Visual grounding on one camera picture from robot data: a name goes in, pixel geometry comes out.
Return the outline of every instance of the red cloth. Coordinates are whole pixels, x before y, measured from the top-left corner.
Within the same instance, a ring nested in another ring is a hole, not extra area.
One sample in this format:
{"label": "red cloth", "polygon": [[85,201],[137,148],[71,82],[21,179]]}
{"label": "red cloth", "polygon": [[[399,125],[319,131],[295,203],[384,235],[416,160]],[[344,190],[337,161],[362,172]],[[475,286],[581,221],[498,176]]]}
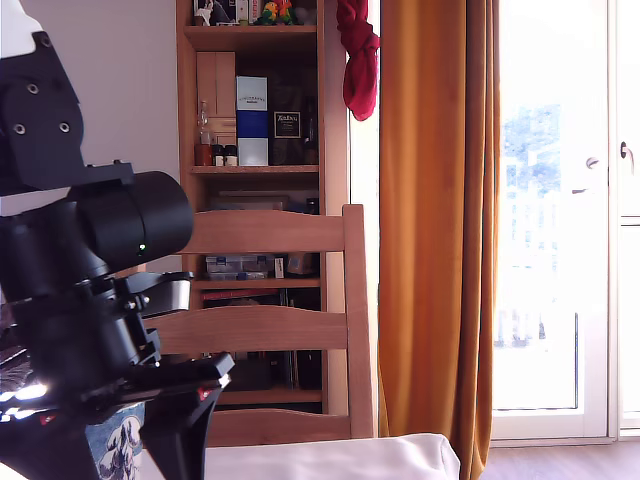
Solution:
{"label": "red cloth", "polygon": [[344,75],[344,103],[359,121],[371,116],[378,96],[380,38],[367,22],[368,15],[368,0],[338,0],[338,30],[350,57]]}

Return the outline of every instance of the curtain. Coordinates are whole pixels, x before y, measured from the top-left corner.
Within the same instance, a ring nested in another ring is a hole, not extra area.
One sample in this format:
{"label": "curtain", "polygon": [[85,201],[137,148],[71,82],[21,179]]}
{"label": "curtain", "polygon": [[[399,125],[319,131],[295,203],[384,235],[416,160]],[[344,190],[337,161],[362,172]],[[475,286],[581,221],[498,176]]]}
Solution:
{"label": "curtain", "polygon": [[498,1],[382,2],[383,433],[441,433],[477,479],[491,436]]}

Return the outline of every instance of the shelf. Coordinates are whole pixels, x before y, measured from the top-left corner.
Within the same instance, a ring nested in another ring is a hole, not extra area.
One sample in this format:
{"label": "shelf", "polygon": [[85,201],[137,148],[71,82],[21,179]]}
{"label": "shelf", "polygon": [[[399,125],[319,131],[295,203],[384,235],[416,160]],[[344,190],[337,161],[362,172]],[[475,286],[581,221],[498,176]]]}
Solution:
{"label": "shelf", "polygon": [[281,165],[269,167],[191,167],[195,175],[288,175],[294,173],[318,174],[318,165]]}
{"label": "shelf", "polygon": [[196,281],[194,290],[240,290],[245,288],[319,288],[319,278],[267,278],[265,280],[232,280],[229,282]]}
{"label": "shelf", "polygon": [[250,27],[184,27],[184,34],[197,52],[236,52],[251,55],[316,54],[315,25]]}
{"label": "shelf", "polygon": [[218,405],[252,405],[260,403],[319,403],[321,390],[291,390],[275,387],[253,392],[222,392]]}
{"label": "shelf", "polygon": [[203,180],[218,182],[224,190],[317,190],[320,182],[318,165],[191,167],[190,171]]}

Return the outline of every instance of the jar lid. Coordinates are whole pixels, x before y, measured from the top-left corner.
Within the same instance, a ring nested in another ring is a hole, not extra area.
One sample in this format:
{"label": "jar lid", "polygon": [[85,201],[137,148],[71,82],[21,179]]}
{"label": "jar lid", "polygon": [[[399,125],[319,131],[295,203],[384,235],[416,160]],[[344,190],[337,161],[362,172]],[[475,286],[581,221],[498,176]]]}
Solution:
{"label": "jar lid", "polygon": [[231,157],[237,157],[238,147],[236,145],[227,145],[224,147],[224,154]]}

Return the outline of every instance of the chair backrest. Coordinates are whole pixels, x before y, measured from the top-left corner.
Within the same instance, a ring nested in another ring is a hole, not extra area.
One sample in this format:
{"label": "chair backrest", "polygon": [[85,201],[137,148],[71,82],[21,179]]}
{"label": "chair backrest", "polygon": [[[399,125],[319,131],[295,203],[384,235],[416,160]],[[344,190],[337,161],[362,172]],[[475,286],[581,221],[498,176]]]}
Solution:
{"label": "chair backrest", "polygon": [[373,436],[369,324],[361,205],[342,217],[280,211],[212,211],[195,216],[183,254],[344,252],[345,313],[243,306],[192,310],[147,320],[164,353],[347,351],[349,415],[277,409],[219,411],[210,446],[293,443]]}

